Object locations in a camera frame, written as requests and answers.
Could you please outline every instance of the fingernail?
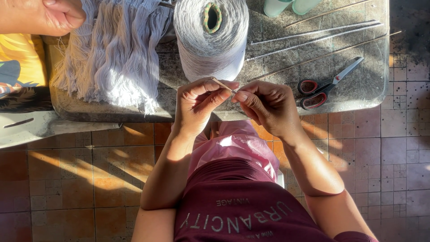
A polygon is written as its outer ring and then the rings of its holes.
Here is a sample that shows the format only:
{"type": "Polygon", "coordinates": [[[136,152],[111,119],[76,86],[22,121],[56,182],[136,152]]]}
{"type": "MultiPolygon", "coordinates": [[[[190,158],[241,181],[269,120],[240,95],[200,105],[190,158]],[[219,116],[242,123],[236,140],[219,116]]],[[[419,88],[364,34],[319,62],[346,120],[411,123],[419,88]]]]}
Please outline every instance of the fingernail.
{"type": "Polygon", "coordinates": [[[248,94],[245,92],[238,92],[235,97],[239,102],[244,102],[248,99],[248,94]]]}
{"type": "Polygon", "coordinates": [[[53,5],[56,2],[57,2],[56,0],[43,0],[43,3],[45,5],[53,5]]]}
{"type": "Polygon", "coordinates": [[[223,90],[222,92],[221,92],[221,98],[223,99],[223,100],[225,100],[225,99],[227,99],[228,97],[230,97],[231,96],[231,91],[229,91],[229,90],[227,90],[227,89],[225,89],[225,90],[223,90]]]}

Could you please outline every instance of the dirty table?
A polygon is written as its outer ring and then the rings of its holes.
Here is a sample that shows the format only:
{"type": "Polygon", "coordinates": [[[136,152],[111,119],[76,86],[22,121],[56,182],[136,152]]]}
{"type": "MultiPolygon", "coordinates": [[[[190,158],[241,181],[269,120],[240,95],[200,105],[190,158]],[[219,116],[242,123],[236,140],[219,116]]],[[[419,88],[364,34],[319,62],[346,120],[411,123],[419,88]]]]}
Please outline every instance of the dirty table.
{"type": "MultiPolygon", "coordinates": [[[[249,80],[263,74],[283,69],[291,65],[313,59],[336,50],[361,43],[366,40],[385,35],[389,31],[388,0],[373,0],[364,4],[353,6],[338,12],[318,17],[289,28],[284,26],[306,19],[308,17],[327,12],[348,4],[354,0],[323,0],[319,5],[304,16],[293,13],[291,6],[281,15],[269,18],[264,15],[264,0],[249,0],[249,31],[248,42],[269,40],[297,33],[334,28],[368,20],[379,20],[383,26],[353,32],[332,39],[306,45],[301,48],[287,50],[268,57],[252,61],[245,61],[243,69],[237,77],[240,86],[249,80]]],[[[259,45],[249,44],[246,47],[245,58],[261,55],[273,50],[283,49],[316,38],[291,38],[259,45]]],[[[160,58],[160,83],[158,85],[158,102],[160,107],[154,115],[144,115],[139,107],[117,107],[104,102],[88,103],[69,97],[66,91],[50,87],[52,104],[57,113],[71,121],[96,122],[171,122],[175,115],[176,90],[181,85],[189,83],[186,79],[179,59],[176,40],[159,44],[157,52],[160,58]]],[[[47,45],[47,69],[50,76],[55,70],[52,66],[60,61],[61,54],[55,45],[47,45]]],[[[292,87],[296,100],[302,98],[297,91],[297,83],[305,78],[322,79],[331,78],[353,62],[353,59],[362,56],[365,60],[360,66],[343,79],[329,95],[327,102],[321,107],[306,111],[298,107],[300,115],[339,112],[347,110],[371,108],[380,104],[388,89],[388,54],[389,38],[383,38],[359,47],[355,47],[331,56],[327,56],[310,63],[300,65],[287,71],[267,77],[264,81],[277,84],[286,84],[292,87]]],[[[238,104],[229,100],[224,102],[212,114],[211,119],[240,120],[247,119],[238,104]]]]}

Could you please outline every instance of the scissors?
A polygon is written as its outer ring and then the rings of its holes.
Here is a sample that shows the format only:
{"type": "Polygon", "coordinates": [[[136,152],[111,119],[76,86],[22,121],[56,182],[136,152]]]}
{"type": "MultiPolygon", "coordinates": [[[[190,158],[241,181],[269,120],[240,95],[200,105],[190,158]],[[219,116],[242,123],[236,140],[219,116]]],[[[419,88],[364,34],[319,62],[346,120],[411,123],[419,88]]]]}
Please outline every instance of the scissors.
{"type": "Polygon", "coordinates": [[[352,72],[360,62],[364,60],[364,57],[360,57],[350,66],[346,67],[341,73],[331,79],[325,81],[315,81],[304,79],[301,80],[297,89],[301,94],[307,95],[300,101],[300,106],[304,110],[316,109],[327,101],[329,92],[336,86],[336,84],[342,80],[346,75],[352,72]]]}

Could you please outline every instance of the maroon t-shirt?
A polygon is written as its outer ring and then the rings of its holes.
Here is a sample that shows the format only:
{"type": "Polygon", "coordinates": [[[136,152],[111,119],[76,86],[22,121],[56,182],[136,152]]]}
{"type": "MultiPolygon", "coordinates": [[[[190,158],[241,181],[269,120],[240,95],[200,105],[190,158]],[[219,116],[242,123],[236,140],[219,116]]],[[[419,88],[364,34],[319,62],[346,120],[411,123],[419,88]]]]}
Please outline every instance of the maroon t-shirt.
{"type": "Polygon", "coordinates": [[[188,179],[175,241],[377,242],[359,232],[325,235],[305,208],[255,162],[212,161],[188,179]]]}

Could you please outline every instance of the hand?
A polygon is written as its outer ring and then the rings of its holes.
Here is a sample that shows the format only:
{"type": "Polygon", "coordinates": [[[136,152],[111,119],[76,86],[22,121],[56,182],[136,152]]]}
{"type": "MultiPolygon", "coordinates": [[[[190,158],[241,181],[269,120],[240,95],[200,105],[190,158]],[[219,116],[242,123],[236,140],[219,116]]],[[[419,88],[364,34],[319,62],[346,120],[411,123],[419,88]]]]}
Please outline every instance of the hand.
{"type": "Polygon", "coordinates": [[[0,34],[62,36],[80,27],[80,0],[0,0],[0,34]]]}
{"type": "MultiPolygon", "coordinates": [[[[231,89],[239,87],[235,81],[219,80],[231,89]]],[[[178,89],[174,130],[188,136],[199,135],[209,121],[211,112],[231,96],[211,78],[202,78],[178,89]]]]}
{"type": "Polygon", "coordinates": [[[240,102],[248,117],[281,140],[303,132],[293,92],[287,85],[253,81],[241,87],[231,101],[240,102]]]}

